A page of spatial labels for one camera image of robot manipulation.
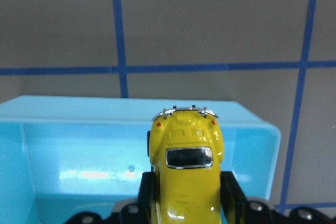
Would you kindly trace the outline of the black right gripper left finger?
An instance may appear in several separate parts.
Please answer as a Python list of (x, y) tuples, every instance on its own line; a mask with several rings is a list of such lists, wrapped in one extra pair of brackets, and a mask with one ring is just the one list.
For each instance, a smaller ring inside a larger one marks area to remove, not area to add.
[(156, 187), (156, 176), (154, 172), (144, 172), (141, 177), (141, 183), (138, 193), (138, 203), (151, 208), (155, 201), (154, 192)]

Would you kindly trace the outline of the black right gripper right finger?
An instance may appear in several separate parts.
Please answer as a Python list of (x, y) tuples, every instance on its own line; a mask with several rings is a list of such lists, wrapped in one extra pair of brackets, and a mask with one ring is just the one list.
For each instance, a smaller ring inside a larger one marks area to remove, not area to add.
[(241, 208), (247, 198), (234, 174), (222, 171), (220, 179), (220, 203), (222, 208)]

